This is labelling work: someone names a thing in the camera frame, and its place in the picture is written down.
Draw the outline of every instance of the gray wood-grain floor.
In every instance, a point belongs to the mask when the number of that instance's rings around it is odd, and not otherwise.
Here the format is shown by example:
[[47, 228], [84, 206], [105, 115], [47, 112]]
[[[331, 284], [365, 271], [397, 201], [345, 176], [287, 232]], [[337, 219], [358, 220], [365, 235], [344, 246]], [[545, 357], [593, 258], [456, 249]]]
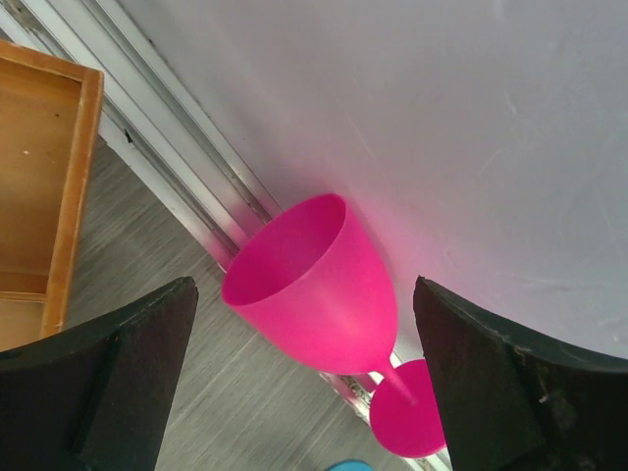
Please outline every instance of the gray wood-grain floor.
[[94, 155], [69, 325], [176, 277], [200, 292], [157, 469], [319, 471], [359, 458], [407, 469], [316, 372], [284, 357], [220, 300], [222, 274], [120, 158]]

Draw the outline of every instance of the wooden box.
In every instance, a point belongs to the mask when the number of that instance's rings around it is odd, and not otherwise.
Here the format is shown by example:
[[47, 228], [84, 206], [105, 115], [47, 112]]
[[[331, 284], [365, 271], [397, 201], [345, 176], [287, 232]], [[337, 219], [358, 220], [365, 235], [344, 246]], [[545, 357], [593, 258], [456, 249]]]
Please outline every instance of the wooden box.
[[0, 351], [63, 327], [102, 84], [0, 41]]

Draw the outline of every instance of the wine glass bowl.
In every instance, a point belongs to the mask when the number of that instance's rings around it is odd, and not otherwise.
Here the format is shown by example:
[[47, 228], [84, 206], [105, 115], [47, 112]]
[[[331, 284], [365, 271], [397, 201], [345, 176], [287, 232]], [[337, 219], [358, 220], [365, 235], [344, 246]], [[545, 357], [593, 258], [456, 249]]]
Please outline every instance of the wine glass bowl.
[[321, 371], [379, 371], [393, 352], [393, 284], [335, 194], [297, 204], [265, 226], [235, 257], [222, 296], [286, 355]]

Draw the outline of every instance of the blue object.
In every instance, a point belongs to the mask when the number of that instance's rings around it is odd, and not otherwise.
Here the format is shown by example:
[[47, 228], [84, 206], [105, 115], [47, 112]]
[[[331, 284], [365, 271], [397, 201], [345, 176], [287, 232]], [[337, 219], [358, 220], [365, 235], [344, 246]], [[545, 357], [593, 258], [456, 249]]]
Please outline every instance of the blue object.
[[373, 468], [363, 461], [349, 459], [334, 464], [331, 468], [327, 468], [327, 471], [373, 471]]

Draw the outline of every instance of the wine glass base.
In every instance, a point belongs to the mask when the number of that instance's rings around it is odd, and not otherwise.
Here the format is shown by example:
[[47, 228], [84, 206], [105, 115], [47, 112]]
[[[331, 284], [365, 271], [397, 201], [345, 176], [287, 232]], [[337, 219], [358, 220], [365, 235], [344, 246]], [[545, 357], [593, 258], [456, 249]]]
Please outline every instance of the wine glass base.
[[440, 451], [445, 447], [445, 435], [425, 360], [404, 363], [396, 372], [415, 402], [384, 379], [375, 389], [369, 412], [375, 438], [403, 457], [419, 458]]

